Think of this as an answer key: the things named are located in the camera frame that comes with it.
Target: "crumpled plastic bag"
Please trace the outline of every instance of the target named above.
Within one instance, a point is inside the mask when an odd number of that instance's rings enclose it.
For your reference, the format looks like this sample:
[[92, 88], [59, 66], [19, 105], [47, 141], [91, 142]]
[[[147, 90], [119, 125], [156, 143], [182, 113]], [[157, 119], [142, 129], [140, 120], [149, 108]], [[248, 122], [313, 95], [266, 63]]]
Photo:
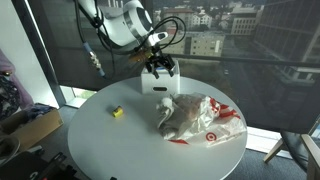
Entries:
[[178, 94], [157, 104], [158, 129], [165, 140], [211, 147], [246, 132], [239, 114], [203, 94]]

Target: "wall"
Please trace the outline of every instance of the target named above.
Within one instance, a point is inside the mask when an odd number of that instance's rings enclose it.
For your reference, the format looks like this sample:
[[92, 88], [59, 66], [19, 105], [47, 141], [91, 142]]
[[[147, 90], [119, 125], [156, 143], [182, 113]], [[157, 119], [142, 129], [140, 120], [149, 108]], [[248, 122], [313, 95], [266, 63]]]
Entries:
[[234, 18], [232, 35], [251, 35], [256, 28], [256, 18]]
[[11, 0], [0, 1], [0, 48], [34, 102], [58, 107]]

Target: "tree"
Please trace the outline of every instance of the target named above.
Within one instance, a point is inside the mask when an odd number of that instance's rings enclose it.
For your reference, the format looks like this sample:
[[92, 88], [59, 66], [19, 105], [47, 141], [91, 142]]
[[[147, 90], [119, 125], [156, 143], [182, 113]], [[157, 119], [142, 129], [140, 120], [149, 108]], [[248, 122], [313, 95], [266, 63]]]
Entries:
[[218, 14], [219, 14], [219, 19], [218, 19], [218, 24], [221, 22], [222, 15], [224, 12], [229, 12], [229, 3], [231, 0], [213, 0], [214, 6], [218, 7]]
[[202, 7], [206, 13], [209, 13], [211, 7], [209, 0], [204, 1]]
[[199, 30], [200, 30], [200, 31], [207, 31], [207, 30], [209, 30], [209, 28], [208, 28], [208, 26], [205, 25], [205, 24], [200, 24]]

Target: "cable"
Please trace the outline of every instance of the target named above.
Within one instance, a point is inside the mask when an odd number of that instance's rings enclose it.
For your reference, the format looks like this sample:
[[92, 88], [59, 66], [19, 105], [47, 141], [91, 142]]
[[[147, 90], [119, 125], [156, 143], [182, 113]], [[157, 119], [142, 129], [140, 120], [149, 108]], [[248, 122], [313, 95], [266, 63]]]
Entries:
[[116, 73], [116, 68], [115, 68], [115, 62], [114, 62], [114, 54], [113, 54], [112, 42], [111, 42], [111, 39], [109, 38], [109, 34], [108, 34], [106, 26], [104, 24], [102, 26], [103, 26], [103, 29], [106, 32], [106, 35], [108, 37], [109, 44], [110, 44], [110, 53], [111, 53], [112, 70], [113, 70], [112, 75], [111, 75], [111, 79], [113, 79], [113, 77], [114, 77], [114, 75]]
[[[177, 23], [177, 21], [175, 21], [174, 19], [178, 19], [179, 21], [181, 21], [181, 23], [182, 23], [182, 25], [183, 25], [183, 31], [184, 31], [184, 33], [183, 33], [183, 36], [180, 38], [180, 40], [172, 43], [173, 40], [174, 40], [175, 37], [176, 37], [176, 34], [177, 34], [178, 30], [179, 30], [179, 26], [177, 25], [178, 23]], [[177, 16], [169, 16], [169, 17], [167, 17], [167, 18], [164, 18], [163, 20], [161, 20], [161, 21], [156, 25], [155, 28], [158, 29], [160, 26], [162, 26], [162, 25], [164, 25], [164, 24], [166, 24], [166, 23], [168, 23], [168, 22], [170, 22], [170, 21], [174, 21], [174, 22], [175, 22], [175, 25], [176, 25], [176, 28], [177, 28], [177, 29], [176, 29], [176, 32], [174, 33], [173, 38], [169, 41], [169, 43], [167, 43], [167, 44], [161, 44], [161, 45], [160, 45], [160, 46], [165, 46], [165, 47], [162, 47], [161, 49], [165, 49], [165, 48], [168, 47], [169, 45], [174, 45], [174, 44], [180, 43], [180, 42], [184, 39], [184, 37], [186, 36], [186, 24], [184, 23], [184, 21], [183, 21], [181, 18], [179, 18], [179, 17], [177, 17]]]
[[80, 13], [79, 13], [79, 1], [78, 0], [74, 0], [74, 6], [75, 6], [75, 11], [76, 11], [76, 20], [77, 20], [79, 36], [80, 36], [82, 43], [85, 43], [86, 40], [84, 38], [82, 28], [81, 28]]
[[[100, 19], [100, 17], [98, 16], [98, 14], [99, 14], [98, 1], [97, 1], [97, 0], [94, 0], [94, 3], [95, 3], [95, 8], [96, 8], [96, 20], [98, 20], [98, 19]], [[107, 36], [107, 38], [108, 38], [108, 40], [109, 40], [110, 53], [111, 53], [111, 61], [112, 61], [112, 71], [113, 71], [110, 79], [113, 79], [114, 76], [115, 76], [116, 68], [115, 68], [115, 62], [114, 62], [114, 53], [113, 53], [112, 43], [111, 43], [111, 40], [110, 40], [110, 38], [109, 38], [109, 34], [108, 34], [108, 31], [107, 31], [106, 26], [104, 25], [103, 22], [102, 22], [101, 25], [102, 25], [102, 27], [103, 27], [103, 29], [104, 29], [104, 31], [105, 31], [105, 33], [106, 33], [106, 36]], [[98, 37], [99, 37], [99, 40], [100, 40], [102, 46], [105, 47], [105, 44], [103, 43], [103, 39], [102, 39], [101, 34], [100, 34], [101, 32], [99, 31], [99, 27], [96, 28], [96, 31], [97, 31], [97, 35], [98, 35]]]
[[168, 23], [168, 22], [171, 22], [171, 21], [174, 22], [174, 24], [176, 25], [176, 32], [174, 33], [173, 37], [171, 38], [171, 40], [167, 44], [162, 44], [162, 45], [160, 44], [160, 46], [164, 46], [164, 47], [162, 47], [160, 49], [165, 49], [166, 47], [170, 46], [172, 44], [172, 42], [174, 41], [174, 39], [176, 38], [177, 32], [179, 30], [177, 21], [171, 19], [171, 20], [165, 21], [164, 24]]

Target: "building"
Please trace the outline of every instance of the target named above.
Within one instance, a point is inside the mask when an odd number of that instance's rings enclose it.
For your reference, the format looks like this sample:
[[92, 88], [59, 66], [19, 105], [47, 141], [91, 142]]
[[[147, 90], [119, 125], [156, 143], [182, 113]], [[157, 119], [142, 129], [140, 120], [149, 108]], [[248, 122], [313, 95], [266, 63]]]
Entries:
[[206, 25], [208, 28], [211, 28], [211, 24], [212, 24], [212, 17], [206, 14], [204, 11], [202, 11], [199, 14], [195, 13], [192, 16], [192, 27]]
[[[174, 8], [174, 9], [166, 9], [164, 10], [164, 18], [169, 17], [169, 16], [177, 16], [181, 18], [184, 23], [186, 24], [186, 28], [189, 29], [192, 27], [192, 16], [193, 16], [193, 11], [191, 9], [187, 8]], [[175, 24], [168, 23], [166, 27], [169, 26], [174, 26]]]
[[228, 27], [229, 27], [229, 23], [228, 23], [228, 21], [222, 20], [222, 21], [219, 23], [219, 26], [221, 27], [221, 29], [227, 30]]
[[122, 0], [108, 0], [108, 7], [123, 8], [123, 4]]
[[[171, 38], [172, 35], [169, 35], [162, 43], [168, 43]], [[188, 32], [183, 41], [169, 46], [163, 52], [168, 54], [221, 57], [224, 39], [225, 35], [214, 34], [213, 32]]]
[[261, 19], [263, 6], [256, 7], [235, 7], [231, 15], [233, 24], [231, 29], [232, 35], [253, 35], [257, 24]]
[[[320, 1], [268, 0], [257, 26], [256, 47], [279, 61], [320, 63]], [[291, 66], [272, 68], [268, 86], [269, 107], [292, 115], [301, 108], [320, 69]]]
[[158, 24], [161, 21], [161, 10], [153, 12], [153, 24]]
[[229, 3], [229, 8], [235, 8], [235, 7], [241, 7], [242, 6], [242, 2], [241, 1], [238, 1], [238, 2], [234, 2], [234, 1], [232, 1], [232, 2], [230, 2]]

